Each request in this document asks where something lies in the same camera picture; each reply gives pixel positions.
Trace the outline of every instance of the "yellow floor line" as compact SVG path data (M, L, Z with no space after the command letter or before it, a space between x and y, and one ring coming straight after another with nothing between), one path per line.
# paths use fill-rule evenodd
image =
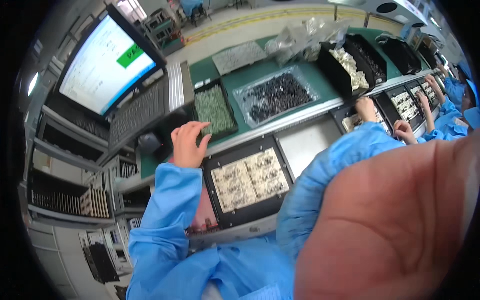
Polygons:
M262 12L257 14L251 14L248 16L232 19L230 21L226 21L223 23L219 23L217 25L213 25L206 29L203 29L199 32L194 33L192 36L186 38L185 46L191 45L195 42L198 42L204 38L207 38L211 35L217 34L219 32L223 32L226 30L230 30L233 28L237 28L239 26L252 24L260 21L283 18L283 17L295 17L295 16L317 16L317 15L326 15L331 14L333 16L333 9L314 9L314 8L301 8L301 9L291 9L291 10L276 10L276 11L269 11L269 12ZM355 18L363 18L364 14L356 11L341 11L338 13L340 17L351 16ZM382 18L377 18L372 16L371 19L375 19L376 21L384 22L386 24L394 24L393 22L389 22Z

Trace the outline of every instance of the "blue cap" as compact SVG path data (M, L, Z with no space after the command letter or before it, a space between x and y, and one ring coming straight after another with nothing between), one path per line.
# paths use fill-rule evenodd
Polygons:
M475 84L467 79L468 85L470 85L470 88L473 91L473 94L475 95L475 101L477 103L477 107L467 109L463 112L463 116L467 120L467 122L470 124L470 126L473 129L477 129L480 127L480 103L479 103L479 96L477 94L477 87Z
M472 80L472 71L470 70L470 67L468 66L466 61L461 60L458 63L458 67L463 71L463 73L465 73L468 79Z

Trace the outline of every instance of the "green label on screen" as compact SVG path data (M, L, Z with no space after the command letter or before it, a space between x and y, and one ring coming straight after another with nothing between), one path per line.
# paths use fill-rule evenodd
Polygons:
M140 48L139 45L133 44L130 48L123 53L117 62L124 67L125 69L135 60L137 59L144 51Z

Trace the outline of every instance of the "computer monitor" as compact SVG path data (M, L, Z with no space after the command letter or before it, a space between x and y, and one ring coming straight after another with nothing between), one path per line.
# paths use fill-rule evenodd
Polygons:
M110 4L70 55L57 82L58 92L106 116L165 64L153 45Z

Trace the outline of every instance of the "monitor screen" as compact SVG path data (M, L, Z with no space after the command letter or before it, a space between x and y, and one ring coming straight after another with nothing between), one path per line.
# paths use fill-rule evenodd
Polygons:
M59 92L104 115L155 62L107 15L79 49Z

